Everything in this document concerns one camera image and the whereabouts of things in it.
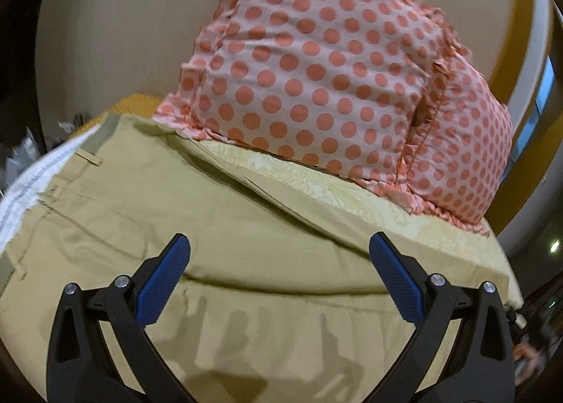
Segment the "blue glass window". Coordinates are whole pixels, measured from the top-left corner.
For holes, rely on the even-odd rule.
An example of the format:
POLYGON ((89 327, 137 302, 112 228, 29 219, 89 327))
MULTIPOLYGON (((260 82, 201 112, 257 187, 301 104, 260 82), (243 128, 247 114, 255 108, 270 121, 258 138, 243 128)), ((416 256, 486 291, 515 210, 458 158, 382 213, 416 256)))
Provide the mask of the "blue glass window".
POLYGON ((512 152, 508 157, 508 164, 501 177, 501 181, 504 181, 506 179, 515 163, 518 161, 525 148, 530 143, 532 135, 534 134, 536 127, 538 126, 539 119, 548 103, 554 82, 555 71, 553 70, 551 57, 548 56, 544 65, 543 74, 541 76, 538 90, 535 92, 534 100, 532 102, 531 113, 526 119, 519 134, 517 135, 516 141, 512 148, 512 152))

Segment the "pink polka dot pillow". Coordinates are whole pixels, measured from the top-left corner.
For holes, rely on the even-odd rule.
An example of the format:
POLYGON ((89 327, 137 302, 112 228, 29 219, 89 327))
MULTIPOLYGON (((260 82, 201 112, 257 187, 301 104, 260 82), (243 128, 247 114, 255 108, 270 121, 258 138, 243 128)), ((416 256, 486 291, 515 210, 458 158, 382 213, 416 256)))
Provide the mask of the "pink polka dot pillow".
POLYGON ((398 171, 433 64, 453 53, 420 0, 220 0, 156 120, 374 191, 398 171))
POLYGON ((409 213, 436 216, 481 235, 512 150, 512 119, 461 54, 432 66, 398 171, 375 193, 409 213))

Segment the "pink polka dot pillow rear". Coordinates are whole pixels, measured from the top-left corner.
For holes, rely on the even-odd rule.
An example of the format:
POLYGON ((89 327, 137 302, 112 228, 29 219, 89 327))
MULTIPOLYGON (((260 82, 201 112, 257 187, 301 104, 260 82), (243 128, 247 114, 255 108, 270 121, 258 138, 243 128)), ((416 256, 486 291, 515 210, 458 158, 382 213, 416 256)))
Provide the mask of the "pink polka dot pillow rear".
POLYGON ((461 54, 432 66, 398 171, 375 193, 409 213, 436 216, 481 235, 512 150, 512 119, 461 54))

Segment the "beige khaki pants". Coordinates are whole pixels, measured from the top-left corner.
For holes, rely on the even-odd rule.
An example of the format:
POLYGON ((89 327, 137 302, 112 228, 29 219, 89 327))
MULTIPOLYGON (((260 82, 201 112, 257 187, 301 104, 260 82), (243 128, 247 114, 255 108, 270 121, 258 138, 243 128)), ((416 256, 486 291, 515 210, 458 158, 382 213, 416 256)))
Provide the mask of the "beige khaki pants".
POLYGON ((191 260, 148 334, 201 402, 359 402, 406 345, 358 217, 131 117, 96 154, 69 159, 6 248, 1 336, 38 390, 65 284, 107 286, 178 233, 191 260))

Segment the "yellow patterned bed cover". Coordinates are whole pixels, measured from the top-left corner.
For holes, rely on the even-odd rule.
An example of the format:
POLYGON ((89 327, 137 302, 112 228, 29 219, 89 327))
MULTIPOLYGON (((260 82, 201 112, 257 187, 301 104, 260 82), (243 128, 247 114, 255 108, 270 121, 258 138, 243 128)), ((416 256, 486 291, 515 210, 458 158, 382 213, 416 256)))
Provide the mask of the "yellow patterned bed cover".
POLYGON ((390 231, 441 254, 468 261, 508 278, 504 301, 520 307, 524 299, 517 279, 494 234, 464 231, 434 216, 410 214, 359 185, 269 154, 219 141, 197 143, 229 169, 239 168, 263 189, 285 188, 352 213, 383 231, 390 231))

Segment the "pink polka dot pillow front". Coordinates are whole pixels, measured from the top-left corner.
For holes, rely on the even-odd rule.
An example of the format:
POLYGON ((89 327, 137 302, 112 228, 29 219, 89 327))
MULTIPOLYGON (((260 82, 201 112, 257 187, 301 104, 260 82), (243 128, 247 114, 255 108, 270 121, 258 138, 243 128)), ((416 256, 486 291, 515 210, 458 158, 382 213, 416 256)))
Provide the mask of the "pink polka dot pillow front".
POLYGON ((220 0, 156 120, 374 191, 398 171, 433 64, 453 53, 420 0, 220 0))

